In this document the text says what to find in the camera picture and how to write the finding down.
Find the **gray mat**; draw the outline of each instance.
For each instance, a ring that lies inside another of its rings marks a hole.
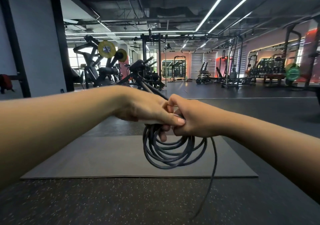
[[[168,142],[178,138],[168,136]],[[214,138],[218,164],[215,177],[258,175],[222,139]],[[190,157],[197,155],[198,149]],[[205,154],[194,164],[161,170],[145,158],[142,136],[80,137],[22,176],[22,179],[77,177],[211,177],[214,149],[208,139]]]

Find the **fingernail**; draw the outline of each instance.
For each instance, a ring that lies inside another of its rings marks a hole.
[[[186,123],[186,120],[185,119],[182,119],[182,118],[178,118],[178,123],[180,125],[184,125]]]

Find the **skin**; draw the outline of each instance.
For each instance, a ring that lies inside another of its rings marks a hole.
[[[0,109],[5,110],[1,116],[5,125],[0,128],[0,189],[113,115],[131,121],[155,120],[166,124],[164,131],[173,126],[177,136],[232,138],[320,201],[320,139],[197,100],[174,94],[167,102],[144,91],[112,86],[2,101]],[[160,138],[166,140],[164,132]]]

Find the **white floor line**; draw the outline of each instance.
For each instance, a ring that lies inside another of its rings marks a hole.
[[[188,98],[189,100],[215,100],[215,99],[290,99],[290,98],[316,98],[316,97],[252,97],[252,98]]]

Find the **gym floor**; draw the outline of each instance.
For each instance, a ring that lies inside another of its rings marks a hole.
[[[320,137],[313,92],[285,88],[168,83],[179,94]],[[108,118],[85,135],[141,135],[143,124]],[[214,179],[202,212],[190,221],[209,184],[194,178],[21,180],[0,193],[1,224],[319,224],[320,206],[255,154],[225,138],[259,178]]]

